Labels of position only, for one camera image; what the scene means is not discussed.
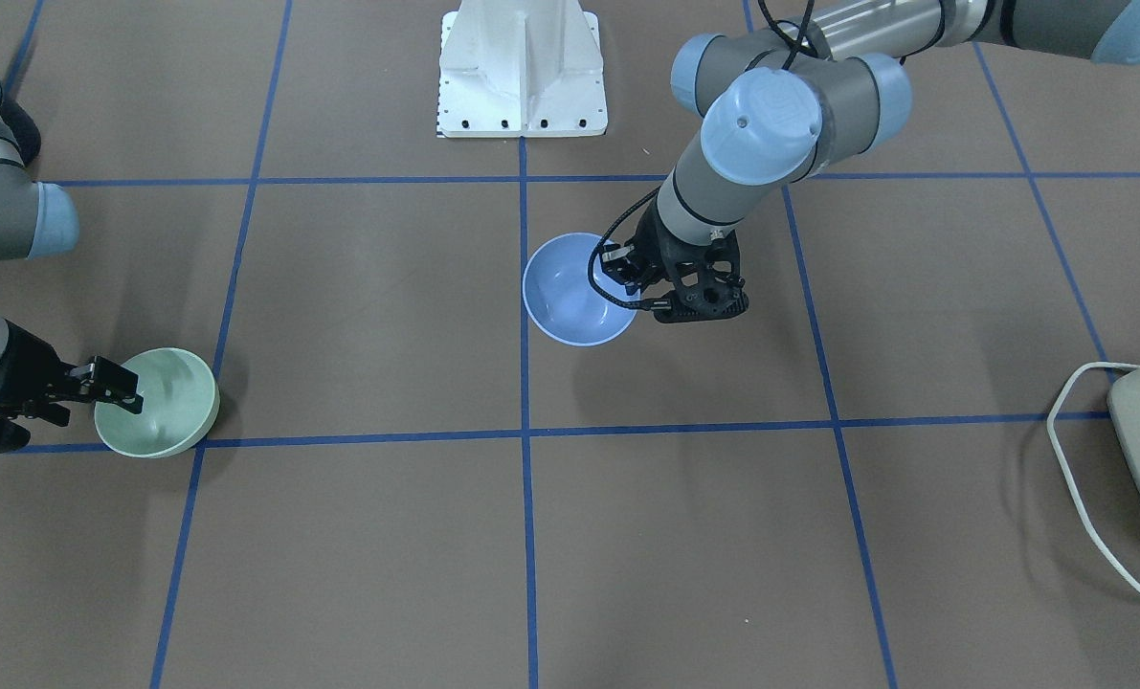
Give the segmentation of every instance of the plastic bowl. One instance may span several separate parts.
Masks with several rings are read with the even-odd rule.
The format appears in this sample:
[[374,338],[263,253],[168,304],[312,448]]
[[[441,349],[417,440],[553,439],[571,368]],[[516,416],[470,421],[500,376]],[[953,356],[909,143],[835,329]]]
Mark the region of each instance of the plastic bowl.
[[154,460],[182,453],[207,435],[220,411],[220,392],[202,358],[162,348],[137,354],[123,367],[140,376],[136,391],[145,397],[145,410],[132,414],[105,403],[92,410],[98,436],[111,449]]
[[[621,308],[595,293],[587,281],[587,258],[598,235],[575,232],[557,236],[531,253],[522,271],[522,303],[545,335],[575,348],[594,348],[625,332],[635,310]],[[625,287],[592,267],[595,282],[618,300],[629,300]]]

